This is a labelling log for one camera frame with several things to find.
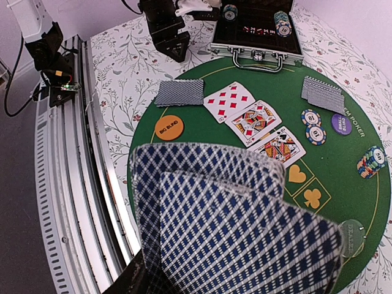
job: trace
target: blue checkered card back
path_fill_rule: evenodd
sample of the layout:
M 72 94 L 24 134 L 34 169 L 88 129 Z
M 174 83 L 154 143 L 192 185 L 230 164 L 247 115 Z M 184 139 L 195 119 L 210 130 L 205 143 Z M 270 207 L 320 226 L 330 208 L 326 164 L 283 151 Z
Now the blue checkered card back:
M 160 247 L 168 293 L 329 293 L 342 238 L 281 199 L 177 171 L 160 179 Z
M 139 146 L 130 157 L 132 192 L 147 272 L 160 291 L 159 179 L 163 172 L 184 171 L 217 183 L 256 190 L 260 195 L 282 198 L 285 169 L 260 154 L 224 145 L 163 143 Z

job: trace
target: orange big blind button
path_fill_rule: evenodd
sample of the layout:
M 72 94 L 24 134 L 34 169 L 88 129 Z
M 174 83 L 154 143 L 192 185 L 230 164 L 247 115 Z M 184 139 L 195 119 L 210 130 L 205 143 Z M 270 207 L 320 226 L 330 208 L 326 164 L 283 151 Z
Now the orange big blind button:
M 173 141 L 184 132 L 184 123 L 178 116 L 167 115 L 158 120 L 155 134 L 163 141 Z

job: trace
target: white wall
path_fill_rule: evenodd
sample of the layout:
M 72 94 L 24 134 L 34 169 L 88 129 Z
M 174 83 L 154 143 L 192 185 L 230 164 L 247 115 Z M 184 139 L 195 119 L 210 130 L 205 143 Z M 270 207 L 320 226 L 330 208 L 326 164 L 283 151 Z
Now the white wall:
M 392 80 L 391 0 L 296 0 L 348 38 Z
M 54 21 L 60 24 L 64 39 L 76 34 L 87 40 L 106 29 L 120 25 L 137 17 L 124 7 L 120 0 L 42 0 Z M 136 11 L 136 0 L 129 4 Z M 20 29 L 7 1 L 0 0 L 0 56 L 13 68 L 20 44 Z M 29 53 L 24 50 L 20 67 L 31 61 Z
M 64 37 L 78 33 L 83 39 L 136 17 L 120 0 L 42 0 Z M 337 29 L 392 79 L 391 0 L 296 0 Z M 138 0 L 128 0 L 137 10 Z M 20 31 L 13 14 L 0 0 L 0 56 L 13 67 Z M 31 58 L 25 53 L 20 66 Z

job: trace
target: gray floor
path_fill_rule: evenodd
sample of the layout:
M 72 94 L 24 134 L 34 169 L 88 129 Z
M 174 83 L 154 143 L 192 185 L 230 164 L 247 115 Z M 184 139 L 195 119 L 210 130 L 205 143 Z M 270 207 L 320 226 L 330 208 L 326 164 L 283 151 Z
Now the gray floor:
M 12 83 L 9 110 L 29 97 L 39 74 L 35 70 Z M 31 103 L 16 118 L 4 113 L 0 89 L 0 293 L 56 293 L 39 224 L 34 179 L 34 123 Z

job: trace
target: case handle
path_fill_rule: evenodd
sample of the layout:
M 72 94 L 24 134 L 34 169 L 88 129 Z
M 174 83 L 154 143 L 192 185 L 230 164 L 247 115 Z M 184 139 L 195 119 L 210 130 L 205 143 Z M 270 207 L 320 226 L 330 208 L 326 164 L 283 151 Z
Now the case handle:
M 271 74 L 276 74 L 277 72 L 280 72 L 282 70 L 283 60 L 286 58 L 285 55 L 273 53 L 273 56 L 277 59 L 277 67 L 275 67 L 274 69 L 270 69 L 269 67 L 265 67 L 265 66 L 245 66 L 239 64 L 238 55 L 240 53 L 240 48 L 231 48 L 231 52 L 233 53 L 233 63 L 237 68 L 246 69 L 246 70 L 255 70 L 257 72 L 268 72 Z M 262 58 L 258 56 L 257 58 L 254 59 L 261 61 Z

